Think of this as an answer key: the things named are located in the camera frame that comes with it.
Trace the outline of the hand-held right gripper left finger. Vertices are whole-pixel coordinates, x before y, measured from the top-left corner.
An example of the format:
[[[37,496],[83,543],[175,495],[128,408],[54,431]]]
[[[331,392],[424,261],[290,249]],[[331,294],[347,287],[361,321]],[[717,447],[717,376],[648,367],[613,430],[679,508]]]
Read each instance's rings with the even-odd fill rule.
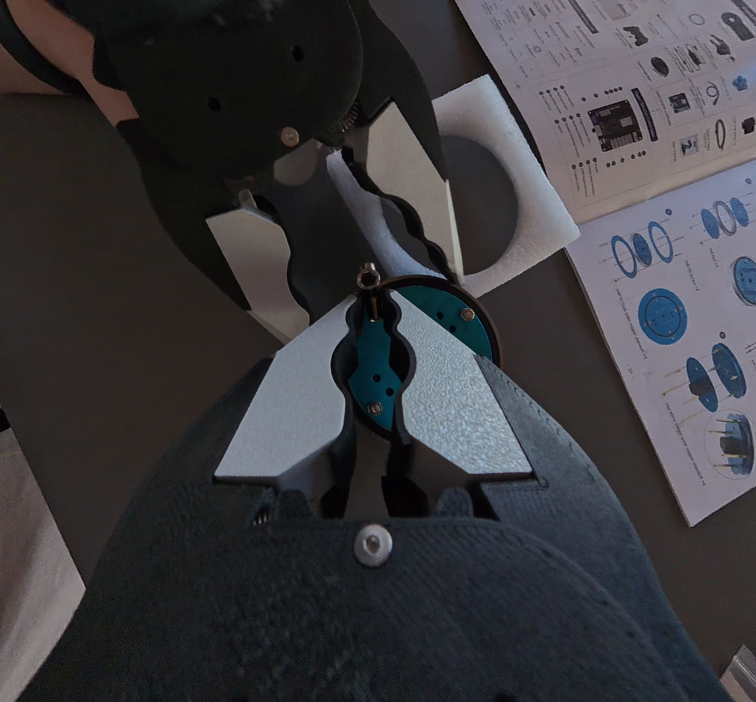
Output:
[[[356,461],[351,408],[332,367],[350,334],[350,295],[279,350],[217,467],[217,481],[348,495]]]

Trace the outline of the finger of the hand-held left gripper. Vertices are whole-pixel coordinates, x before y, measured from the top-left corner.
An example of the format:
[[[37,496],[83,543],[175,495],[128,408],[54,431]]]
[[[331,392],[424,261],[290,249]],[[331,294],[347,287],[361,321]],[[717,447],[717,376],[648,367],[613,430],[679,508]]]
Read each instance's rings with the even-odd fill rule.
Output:
[[[310,325],[306,304],[290,280],[291,252],[284,229],[245,188],[240,206],[206,219],[247,300],[250,315],[283,344]]]
[[[458,226],[448,180],[441,177],[396,103],[367,126],[350,130],[345,145],[382,194],[408,206],[421,240],[441,254],[441,269],[453,283],[464,279]]]

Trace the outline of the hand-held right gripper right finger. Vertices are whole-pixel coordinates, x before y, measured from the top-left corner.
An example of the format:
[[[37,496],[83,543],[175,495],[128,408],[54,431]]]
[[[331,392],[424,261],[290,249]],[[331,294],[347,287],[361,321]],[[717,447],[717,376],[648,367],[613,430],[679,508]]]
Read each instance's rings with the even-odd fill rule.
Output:
[[[399,322],[414,356],[400,399],[407,477],[528,477],[532,467],[476,356],[432,343],[420,318],[403,313]]]

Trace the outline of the blue disc with black rim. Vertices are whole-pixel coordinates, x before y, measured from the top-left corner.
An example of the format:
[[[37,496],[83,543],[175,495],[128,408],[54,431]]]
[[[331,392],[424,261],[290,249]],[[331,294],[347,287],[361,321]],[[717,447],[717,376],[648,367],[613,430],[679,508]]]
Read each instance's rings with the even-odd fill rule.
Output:
[[[413,352],[398,330],[403,313],[430,325],[431,342],[458,345],[494,365],[502,363],[500,339],[482,305],[458,285],[442,277],[411,274],[389,279],[380,285],[383,318],[371,322],[361,314],[356,326],[356,368],[348,378],[348,390],[358,421],[378,436],[388,439],[395,429],[395,415],[402,391],[409,384]],[[460,318],[470,307],[474,321]],[[383,413],[367,412],[371,401],[383,405]]]

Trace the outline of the metal cross socket wrench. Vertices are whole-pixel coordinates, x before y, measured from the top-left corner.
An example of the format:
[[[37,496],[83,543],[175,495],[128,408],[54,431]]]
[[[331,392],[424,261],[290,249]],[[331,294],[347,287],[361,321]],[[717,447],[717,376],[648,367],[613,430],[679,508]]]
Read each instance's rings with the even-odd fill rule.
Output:
[[[356,277],[358,298],[365,315],[371,322],[381,321],[383,316],[381,276],[374,262],[365,262]]]

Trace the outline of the person's left hand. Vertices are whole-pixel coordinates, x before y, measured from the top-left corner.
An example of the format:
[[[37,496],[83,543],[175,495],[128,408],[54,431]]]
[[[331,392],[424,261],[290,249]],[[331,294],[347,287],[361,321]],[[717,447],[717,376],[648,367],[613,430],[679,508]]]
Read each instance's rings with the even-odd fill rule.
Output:
[[[100,84],[93,75],[95,37],[47,0],[6,0],[17,27],[54,67],[76,79],[114,126],[136,120],[127,93]]]

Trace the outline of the white foam sheet with hole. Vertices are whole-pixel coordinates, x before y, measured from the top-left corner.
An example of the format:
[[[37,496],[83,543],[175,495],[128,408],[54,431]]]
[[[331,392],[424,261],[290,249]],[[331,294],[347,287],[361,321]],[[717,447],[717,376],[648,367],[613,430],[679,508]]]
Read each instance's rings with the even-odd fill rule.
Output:
[[[480,272],[465,272],[463,262],[460,285],[478,298],[565,248],[578,238],[579,231],[490,76],[444,94],[432,106],[442,135],[466,139],[487,150],[513,185],[517,216],[511,241],[500,257]],[[356,163],[349,166],[344,152],[328,156],[326,168],[388,276],[442,277],[441,272],[414,259],[396,240],[382,206],[383,200],[392,199],[378,193],[363,168]]]

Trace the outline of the instruction sheet with circuit board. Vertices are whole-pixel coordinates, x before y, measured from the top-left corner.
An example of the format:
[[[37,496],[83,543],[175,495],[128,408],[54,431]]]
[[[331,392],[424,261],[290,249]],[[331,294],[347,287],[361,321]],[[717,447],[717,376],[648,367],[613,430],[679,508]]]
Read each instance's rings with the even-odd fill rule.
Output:
[[[577,224],[754,159],[755,0],[455,0]]]

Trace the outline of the person's white t-shirt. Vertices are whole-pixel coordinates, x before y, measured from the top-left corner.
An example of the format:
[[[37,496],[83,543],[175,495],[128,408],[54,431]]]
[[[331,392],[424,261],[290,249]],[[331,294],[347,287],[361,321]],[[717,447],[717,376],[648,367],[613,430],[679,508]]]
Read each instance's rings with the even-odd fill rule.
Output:
[[[84,595],[12,429],[1,433],[1,700],[27,686]]]

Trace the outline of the clear plastic parts bag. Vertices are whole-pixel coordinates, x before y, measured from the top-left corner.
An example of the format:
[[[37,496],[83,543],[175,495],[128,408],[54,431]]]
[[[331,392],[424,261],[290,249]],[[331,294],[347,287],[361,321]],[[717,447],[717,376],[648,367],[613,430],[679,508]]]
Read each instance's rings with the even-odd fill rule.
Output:
[[[755,701],[755,656],[747,646],[733,656],[720,681],[733,701]]]

